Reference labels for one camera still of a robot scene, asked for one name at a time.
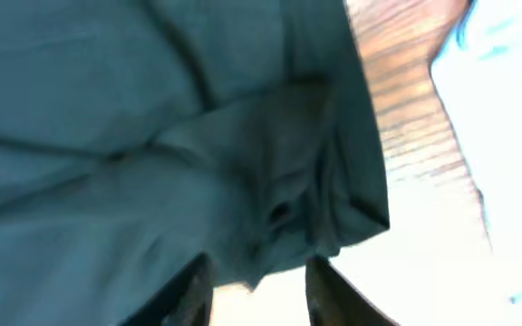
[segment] teal fabric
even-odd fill
[[[387,229],[343,2],[0,0],[0,325],[112,325]]]

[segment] wood grain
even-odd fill
[[[463,0],[347,0],[377,115],[391,231],[333,264],[400,325],[500,325],[479,198],[429,66]],[[213,325],[308,325],[301,270],[217,289]]]

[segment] wooden table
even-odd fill
[[[401,325],[497,325],[481,209],[429,74],[463,0],[348,0],[381,133],[391,231],[334,265]],[[308,325],[304,272],[216,291],[213,325]]]

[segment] wooden floor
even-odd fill
[[[429,64],[464,0],[348,0],[383,143],[391,231],[334,265],[400,325],[496,325],[480,204]],[[216,291],[213,325],[308,325],[302,270]]]

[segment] wooden surface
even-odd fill
[[[462,0],[348,0],[383,143],[391,231],[334,265],[400,325],[500,325],[480,204],[429,76]],[[308,325],[304,271],[216,290],[214,326]]]

